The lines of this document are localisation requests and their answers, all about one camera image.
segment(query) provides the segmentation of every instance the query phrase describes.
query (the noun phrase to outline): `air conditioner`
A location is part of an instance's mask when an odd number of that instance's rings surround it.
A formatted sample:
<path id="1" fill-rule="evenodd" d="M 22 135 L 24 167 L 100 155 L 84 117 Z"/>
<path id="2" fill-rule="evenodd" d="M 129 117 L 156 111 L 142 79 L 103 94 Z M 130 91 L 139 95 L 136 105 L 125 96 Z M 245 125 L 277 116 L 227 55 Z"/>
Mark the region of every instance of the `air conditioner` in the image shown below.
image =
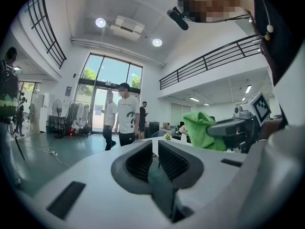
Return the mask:
<path id="1" fill-rule="evenodd" d="M 119 15 L 116 18 L 115 24 L 110 26 L 110 29 L 113 30 L 114 35 L 137 41 L 144 27 L 144 25 L 137 21 Z"/>

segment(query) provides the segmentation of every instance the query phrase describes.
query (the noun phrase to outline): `metal railing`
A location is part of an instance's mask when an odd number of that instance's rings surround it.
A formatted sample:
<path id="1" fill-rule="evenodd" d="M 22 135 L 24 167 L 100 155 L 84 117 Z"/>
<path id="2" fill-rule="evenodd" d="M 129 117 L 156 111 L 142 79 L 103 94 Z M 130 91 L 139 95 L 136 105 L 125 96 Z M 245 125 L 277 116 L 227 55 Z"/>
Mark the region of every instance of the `metal railing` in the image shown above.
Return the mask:
<path id="1" fill-rule="evenodd" d="M 51 27 L 45 0 L 28 0 L 28 11 L 33 23 L 31 29 L 35 29 L 43 45 L 54 61 L 61 68 L 63 62 L 67 59 L 63 53 L 54 31 Z"/>
<path id="2" fill-rule="evenodd" d="M 221 65 L 260 53 L 260 39 L 248 36 L 200 56 L 160 80 L 160 90 Z"/>

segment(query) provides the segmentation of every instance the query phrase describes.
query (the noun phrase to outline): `person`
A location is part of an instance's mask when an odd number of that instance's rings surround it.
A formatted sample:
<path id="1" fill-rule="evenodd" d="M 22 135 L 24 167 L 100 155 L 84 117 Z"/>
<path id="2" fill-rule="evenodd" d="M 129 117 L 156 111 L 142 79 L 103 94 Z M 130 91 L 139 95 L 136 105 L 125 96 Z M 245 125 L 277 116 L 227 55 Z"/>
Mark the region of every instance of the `person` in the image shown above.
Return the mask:
<path id="1" fill-rule="evenodd" d="M 24 118 L 24 104 L 25 102 L 25 97 L 22 98 L 22 100 L 20 101 L 19 105 L 18 105 L 18 111 L 17 111 L 17 125 L 16 125 L 16 133 L 19 133 L 20 136 L 24 136 L 24 134 L 22 133 L 22 122 L 23 122 L 23 118 Z"/>
<path id="2" fill-rule="evenodd" d="M 145 108 L 147 106 L 147 102 L 144 101 L 142 103 L 142 107 L 140 107 L 140 122 L 139 122 L 139 139 L 144 139 L 145 138 L 145 117 L 147 116 L 148 113 L 146 113 Z"/>
<path id="3" fill-rule="evenodd" d="M 110 150 L 116 142 L 112 140 L 112 129 L 115 123 L 116 104 L 113 102 L 113 92 L 107 91 L 108 104 L 105 112 L 105 124 L 103 128 L 103 136 L 106 139 L 105 151 Z"/>
<path id="4" fill-rule="evenodd" d="M 131 144 L 139 133 L 140 105 L 136 97 L 131 96 L 127 83 L 119 85 L 118 117 L 115 132 L 118 132 L 121 146 Z"/>
<path id="5" fill-rule="evenodd" d="M 261 52 L 272 71 L 274 86 L 279 82 L 304 40 L 304 29 L 298 21 L 303 0 L 178 0 L 184 14 L 196 22 L 227 18 L 229 11 L 241 7 L 249 14 L 254 30 L 261 41 Z M 282 129 L 287 119 L 267 121 L 260 139 Z"/>
<path id="6" fill-rule="evenodd" d="M 16 114 L 17 94 L 18 94 L 18 78 L 14 71 L 13 63 L 16 60 L 17 50 L 14 47 L 9 48 L 5 54 L 4 60 L 0 61 L 0 98 L 5 98 L 7 95 L 16 103 L 14 108 L 5 108 L 1 106 L 0 111 L 0 154 L 4 170 L 8 177 L 16 185 L 16 188 L 21 189 L 21 180 L 16 168 L 13 152 L 10 144 L 9 125 L 11 124 L 10 116 Z"/>

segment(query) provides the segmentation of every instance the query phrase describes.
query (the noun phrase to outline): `recessed light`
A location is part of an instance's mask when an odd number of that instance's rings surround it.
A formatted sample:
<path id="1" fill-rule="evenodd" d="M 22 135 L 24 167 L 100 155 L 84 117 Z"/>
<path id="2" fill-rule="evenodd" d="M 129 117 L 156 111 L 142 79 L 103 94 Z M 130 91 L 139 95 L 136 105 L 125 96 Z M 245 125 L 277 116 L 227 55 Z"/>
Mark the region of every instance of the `recessed light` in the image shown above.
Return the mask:
<path id="1" fill-rule="evenodd" d="M 247 86 L 247 90 L 246 90 L 246 92 L 245 92 L 246 94 L 250 92 L 251 87 L 252 87 L 251 85 Z"/>
<path id="2" fill-rule="evenodd" d="M 103 18 L 97 18 L 95 24 L 97 27 L 103 28 L 106 25 L 106 21 Z"/>
<path id="3" fill-rule="evenodd" d="M 160 47 L 162 46 L 162 40 L 159 39 L 159 38 L 156 38 L 153 40 L 152 44 L 155 46 L 155 47 Z"/>
<path id="4" fill-rule="evenodd" d="M 191 100 L 196 101 L 196 102 L 200 102 L 198 99 L 190 97 Z"/>

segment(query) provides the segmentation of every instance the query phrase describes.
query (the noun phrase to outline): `white t-shirt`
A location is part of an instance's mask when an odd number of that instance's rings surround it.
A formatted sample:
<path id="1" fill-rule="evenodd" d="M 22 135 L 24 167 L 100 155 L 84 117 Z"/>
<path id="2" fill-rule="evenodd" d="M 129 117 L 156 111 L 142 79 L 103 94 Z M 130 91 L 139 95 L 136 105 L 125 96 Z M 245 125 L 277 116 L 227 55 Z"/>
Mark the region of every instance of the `white t-shirt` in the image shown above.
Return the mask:
<path id="1" fill-rule="evenodd" d="M 107 105 L 105 112 L 105 125 L 112 126 L 114 124 L 113 114 L 116 114 L 116 104 L 114 102 Z"/>
<path id="2" fill-rule="evenodd" d="M 139 113 L 140 105 L 136 97 L 121 98 L 118 101 L 119 132 L 123 134 L 133 133 L 135 114 Z"/>

